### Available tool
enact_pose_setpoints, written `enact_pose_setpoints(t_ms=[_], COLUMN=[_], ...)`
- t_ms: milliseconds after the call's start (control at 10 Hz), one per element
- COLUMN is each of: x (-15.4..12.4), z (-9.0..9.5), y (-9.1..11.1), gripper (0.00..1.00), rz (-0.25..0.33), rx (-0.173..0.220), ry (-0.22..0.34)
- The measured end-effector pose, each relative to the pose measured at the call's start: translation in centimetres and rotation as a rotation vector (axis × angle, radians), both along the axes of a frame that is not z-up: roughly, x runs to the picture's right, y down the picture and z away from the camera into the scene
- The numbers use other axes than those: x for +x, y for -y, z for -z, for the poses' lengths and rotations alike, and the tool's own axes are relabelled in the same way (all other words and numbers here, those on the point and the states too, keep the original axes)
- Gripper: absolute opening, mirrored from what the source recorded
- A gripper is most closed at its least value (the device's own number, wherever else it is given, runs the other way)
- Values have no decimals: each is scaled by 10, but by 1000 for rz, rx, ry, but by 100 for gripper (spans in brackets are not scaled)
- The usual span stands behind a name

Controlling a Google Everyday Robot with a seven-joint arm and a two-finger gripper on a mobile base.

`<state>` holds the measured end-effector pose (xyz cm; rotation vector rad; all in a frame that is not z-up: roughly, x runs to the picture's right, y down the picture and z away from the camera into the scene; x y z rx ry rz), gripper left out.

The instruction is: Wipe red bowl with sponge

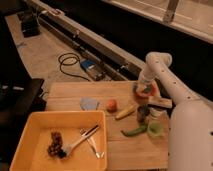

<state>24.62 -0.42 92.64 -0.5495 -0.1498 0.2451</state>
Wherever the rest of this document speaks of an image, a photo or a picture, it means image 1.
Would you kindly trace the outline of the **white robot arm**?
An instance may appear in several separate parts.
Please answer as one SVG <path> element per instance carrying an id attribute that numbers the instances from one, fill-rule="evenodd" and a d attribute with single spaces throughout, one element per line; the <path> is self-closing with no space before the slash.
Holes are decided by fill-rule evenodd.
<path id="1" fill-rule="evenodd" d="M 213 171 L 213 110 L 170 69 L 169 53 L 149 52 L 141 83 L 158 78 L 175 107 L 170 118 L 168 171 Z"/>

